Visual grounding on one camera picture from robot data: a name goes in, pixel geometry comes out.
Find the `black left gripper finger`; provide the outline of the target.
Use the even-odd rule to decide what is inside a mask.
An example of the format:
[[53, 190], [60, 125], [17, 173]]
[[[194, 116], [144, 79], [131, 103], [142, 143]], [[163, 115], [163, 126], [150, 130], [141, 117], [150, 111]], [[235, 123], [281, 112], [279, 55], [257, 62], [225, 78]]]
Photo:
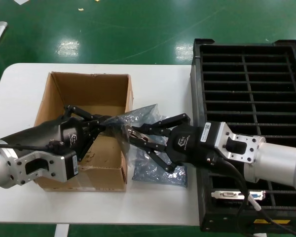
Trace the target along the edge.
[[111, 116], [108, 115], [91, 114], [79, 108], [78, 106], [66, 105], [64, 109], [65, 112], [63, 117], [71, 117], [72, 114], [74, 114], [80, 118], [81, 122], [85, 123], [88, 126], [101, 125], [106, 120], [111, 118]]
[[88, 150], [93, 145], [94, 141], [98, 137], [98, 135], [105, 131], [106, 127], [103, 125], [90, 125], [85, 128], [84, 135], [83, 135], [83, 143], [81, 149], [77, 153], [77, 159], [79, 162], [83, 160]]

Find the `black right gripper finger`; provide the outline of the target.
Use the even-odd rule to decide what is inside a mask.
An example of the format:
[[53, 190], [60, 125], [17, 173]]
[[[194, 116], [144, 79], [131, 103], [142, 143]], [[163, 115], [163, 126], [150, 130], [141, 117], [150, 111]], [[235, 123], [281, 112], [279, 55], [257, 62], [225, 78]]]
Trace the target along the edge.
[[148, 156], [155, 161], [164, 171], [173, 173], [175, 171], [175, 164], [173, 162], [166, 163], [158, 154], [166, 153], [165, 145], [158, 144], [148, 138], [130, 137], [130, 144], [145, 151]]
[[190, 124], [190, 118], [187, 114], [180, 114], [174, 117], [169, 117], [164, 120], [155, 122], [154, 124], [144, 123], [140, 127], [133, 126], [133, 130], [147, 135], [169, 135], [170, 128], [182, 124]]

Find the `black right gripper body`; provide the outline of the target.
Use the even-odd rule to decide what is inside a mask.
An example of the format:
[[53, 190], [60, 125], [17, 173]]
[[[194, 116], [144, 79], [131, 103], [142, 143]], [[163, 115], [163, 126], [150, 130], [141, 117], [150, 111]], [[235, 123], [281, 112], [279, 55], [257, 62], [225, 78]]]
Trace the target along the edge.
[[166, 154], [175, 164], [222, 167], [224, 159], [215, 148], [218, 130], [218, 125], [179, 125], [172, 129], [168, 137]]

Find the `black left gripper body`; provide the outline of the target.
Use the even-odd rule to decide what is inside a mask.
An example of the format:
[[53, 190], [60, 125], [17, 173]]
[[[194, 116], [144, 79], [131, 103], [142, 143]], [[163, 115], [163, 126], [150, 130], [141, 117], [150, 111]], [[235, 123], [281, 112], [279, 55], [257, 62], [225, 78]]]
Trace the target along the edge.
[[83, 143], [83, 135], [88, 125], [76, 117], [59, 117], [54, 120], [1, 138], [18, 157], [32, 151], [44, 151], [55, 155], [65, 155], [74, 151], [77, 155]]

